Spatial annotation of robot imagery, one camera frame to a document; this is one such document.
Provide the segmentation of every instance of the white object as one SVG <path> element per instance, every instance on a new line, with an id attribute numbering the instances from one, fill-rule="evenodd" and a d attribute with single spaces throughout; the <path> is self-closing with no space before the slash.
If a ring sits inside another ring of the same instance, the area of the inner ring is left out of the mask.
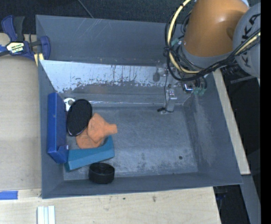
<path id="1" fill-rule="evenodd" d="M 56 224 L 56 213 L 54 206 L 37 208 L 37 224 Z"/>
<path id="2" fill-rule="evenodd" d="M 75 102 L 75 100 L 72 99 L 72 98 L 66 98 L 66 99 L 64 99 L 64 102 L 65 102 L 65 104 L 66 104 L 66 111 L 69 111 L 69 109 L 70 109 L 70 107 L 71 107 L 71 104 L 72 104 L 73 102 Z"/>

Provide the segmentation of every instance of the orange sponge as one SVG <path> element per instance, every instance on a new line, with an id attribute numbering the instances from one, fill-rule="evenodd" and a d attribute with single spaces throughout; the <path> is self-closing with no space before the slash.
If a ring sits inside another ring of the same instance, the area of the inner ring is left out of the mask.
<path id="1" fill-rule="evenodd" d="M 98 142 L 102 138 L 118 132 L 117 125 L 109 124 L 99 114 L 94 113 L 88 124 L 88 136 Z"/>
<path id="2" fill-rule="evenodd" d="M 80 148 L 95 148 L 101 145 L 106 136 L 117 132 L 117 125 L 107 123 L 99 114 L 94 113 L 88 127 L 76 136 L 76 142 Z"/>

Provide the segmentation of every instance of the black round object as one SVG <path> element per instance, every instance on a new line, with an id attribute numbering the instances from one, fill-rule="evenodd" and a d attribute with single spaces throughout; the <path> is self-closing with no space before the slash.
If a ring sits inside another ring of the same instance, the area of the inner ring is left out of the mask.
<path id="1" fill-rule="evenodd" d="M 99 184 L 107 184 L 113 181 L 115 168 L 107 163 L 93 163 L 90 165 L 89 179 Z"/>
<path id="2" fill-rule="evenodd" d="M 68 110 L 68 133 L 72 136 L 79 135 L 88 126 L 91 117 L 91 104 L 85 99 L 76 100 Z"/>

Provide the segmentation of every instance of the white bar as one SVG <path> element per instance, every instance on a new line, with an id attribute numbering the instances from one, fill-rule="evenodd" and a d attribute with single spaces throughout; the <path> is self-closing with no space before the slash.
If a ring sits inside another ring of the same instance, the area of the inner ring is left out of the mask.
<path id="1" fill-rule="evenodd" d="M 37 224 L 56 224 L 55 207 L 54 206 L 38 207 Z"/>

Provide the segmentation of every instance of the teal foam block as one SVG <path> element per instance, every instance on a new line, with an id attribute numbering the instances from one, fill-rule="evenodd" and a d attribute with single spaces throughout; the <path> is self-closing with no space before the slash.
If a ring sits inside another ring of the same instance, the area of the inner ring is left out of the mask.
<path id="1" fill-rule="evenodd" d="M 68 171 L 71 171 L 95 162 L 113 158 L 114 156 L 115 151 L 112 137 L 108 136 L 105 139 L 105 144 L 100 147 L 69 150 L 68 161 L 65 163 L 65 167 Z"/>

